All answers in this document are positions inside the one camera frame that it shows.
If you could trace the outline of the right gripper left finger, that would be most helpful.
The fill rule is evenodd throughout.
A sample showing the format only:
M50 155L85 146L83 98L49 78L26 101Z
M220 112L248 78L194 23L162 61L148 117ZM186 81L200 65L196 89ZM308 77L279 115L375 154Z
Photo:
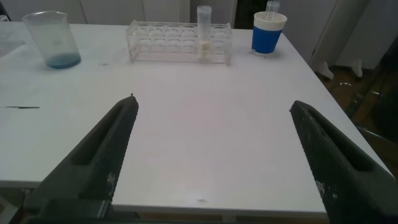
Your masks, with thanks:
M26 198L25 207L53 199L111 200L139 110L131 95L117 102Z

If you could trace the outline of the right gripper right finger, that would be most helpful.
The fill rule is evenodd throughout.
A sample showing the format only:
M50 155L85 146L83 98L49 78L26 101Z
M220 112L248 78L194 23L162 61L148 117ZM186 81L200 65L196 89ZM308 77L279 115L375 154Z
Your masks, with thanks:
M294 125L330 220L397 219L397 181L314 107L294 101Z

